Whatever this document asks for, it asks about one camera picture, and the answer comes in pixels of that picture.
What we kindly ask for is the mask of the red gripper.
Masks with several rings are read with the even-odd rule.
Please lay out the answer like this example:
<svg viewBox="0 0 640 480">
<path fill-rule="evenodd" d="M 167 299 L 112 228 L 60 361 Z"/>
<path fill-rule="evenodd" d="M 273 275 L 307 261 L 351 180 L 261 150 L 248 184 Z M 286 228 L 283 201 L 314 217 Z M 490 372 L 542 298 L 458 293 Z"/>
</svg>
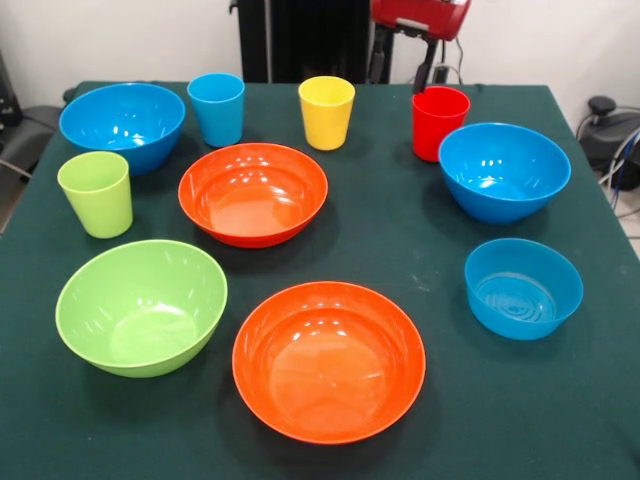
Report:
<svg viewBox="0 0 640 480">
<path fill-rule="evenodd" d="M 403 32 L 407 36 L 427 38 L 425 58 L 417 68 L 413 83 L 414 94 L 423 92 L 439 40 L 451 41 L 458 35 L 470 6 L 471 2 L 466 0 L 373 0 L 372 19 L 376 24 L 368 82 L 370 84 L 380 82 L 385 61 L 386 27 L 388 27 L 395 32 Z"/>
</svg>

